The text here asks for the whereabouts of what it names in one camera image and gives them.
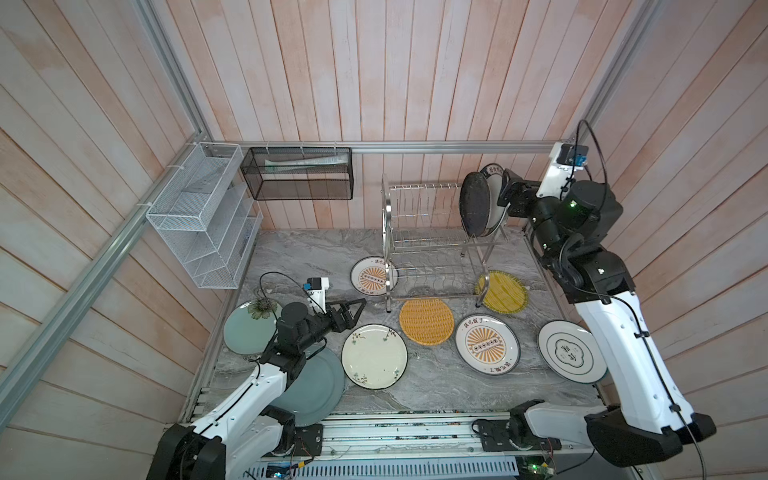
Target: dish rack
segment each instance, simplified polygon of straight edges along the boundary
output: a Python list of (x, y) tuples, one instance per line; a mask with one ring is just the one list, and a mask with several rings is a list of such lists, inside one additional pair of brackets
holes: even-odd
[[(389, 184), (382, 177), (382, 251), (386, 309), (392, 301), (476, 298), (488, 293), (486, 263), (496, 245), (508, 241), (504, 217), (485, 237), (470, 237), (458, 213), (458, 183)], [(484, 277), (484, 287), (477, 289)]]

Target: blue-green plate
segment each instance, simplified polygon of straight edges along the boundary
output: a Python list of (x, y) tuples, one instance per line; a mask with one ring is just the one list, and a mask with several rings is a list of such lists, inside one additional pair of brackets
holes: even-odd
[[(318, 347), (310, 347), (306, 354), (310, 355)], [(339, 357), (323, 349), (306, 363), (299, 378), (271, 405), (292, 412), (297, 427), (313, 425), (338, 405), (344, 393), (344, 381)]]
[[(275, 317), (254, 319), (248, 313), (251, 302), (238, 306), (224, 323), (224, 343), (227, 348), (240, 355), (262, 353), (275, 333)], [(282, 308), (277, 307), (280, 316)]]

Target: plate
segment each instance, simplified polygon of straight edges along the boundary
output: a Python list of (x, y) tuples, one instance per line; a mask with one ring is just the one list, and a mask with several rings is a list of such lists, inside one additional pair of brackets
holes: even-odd
[(468, 173), (458, 193), (458, 213), (467, 235), (480, 237), (485, 232), (490, 209), (491, 194), (485, 175), (480, 172)]
[(252, 302), (238, 306), (224, 323), (224, 343), (228, 349), (240, 355), (262, 353), (275, 333), (274, 316), (254, 319), (248, 313), (248, 306)]
[[(317, 351), (310, 347), (307, 355)], [(296, 426), (306, 427), (326, 418), (344, 393), (344, 369), (339, 357), (323, 349), (307, 361), (299, 378), (271, 405), (292, 412)]]
[(488, 315), (471, 315), (456, 327), (458, 354), (473, 369), (501, 375), (514, 369), (520, 344), (506, 323)]
[(488, 164), (480, 170), (480, 173), (485, 175), (485, 180), (488, 182), (488, 189), (491, 193), (491, 212), (488, 215), (485, 232), (482, 234), (484, 237), (493, 233), (493, 228), (496, 227), (496, 224), (504, 216), (507, 209), (506, 207), (500, 207), (496, 204), (498, 195), (502, 192), (502, 175), (504, 173), (504, 168), (499, 164)]
[(572, 382), (592, 384), (608, 371), (598, 343), (576, 323), (555, 320), (544, 325), (538, 349), (555, 372)]
[(408, 349), (402, 337), (386, 325), (363, 325), (352, 332), (341, 351), (344, 373), (364, 389), (380, 390), (394, 385), (408, 365)]
[[(389, 270), (394, 279), (392, 287), (397, 285), (397, 269), (390, 263)], [(367, 257), (355, 263), (349, 275), (355, 289), (368, 296), (381, 296), (386, 293), (386, 271), (382, 257)]]

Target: cream plate with floral pattern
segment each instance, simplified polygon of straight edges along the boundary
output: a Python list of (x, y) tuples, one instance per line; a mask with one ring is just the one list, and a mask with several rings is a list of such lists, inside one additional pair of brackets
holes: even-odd
[(363, 325), (346, 337), (341, 351), (344, 373), (364, 389), (392, 386), (406, 370), (408, 349), (386, 325)]

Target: wire rack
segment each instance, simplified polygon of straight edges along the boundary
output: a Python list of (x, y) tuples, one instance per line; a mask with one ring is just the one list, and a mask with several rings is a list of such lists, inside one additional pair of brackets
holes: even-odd
[(206, 230), (242, 161), (240, 145), (197, 144), (150, 206), (147, 219), (158, 230)]
[[(479, 306), (485, 298), (490, 284), (486, 263), (493, 247), (508, 239), (501, 220), (485, 237), (466, 234), (458, 213), (461, 187), (447, 182), (390, 185), (382, 178), (387, 311), (392, 300), (475, 297)], [(485, 287), (476, 290), (481, 277)]]
[(247, 185), (228, 188), (243, 160), (236, 144), (202, 143), (187, 156), (147, 218), (200, 288), (236, 289), (263, 215), (249, 217)]

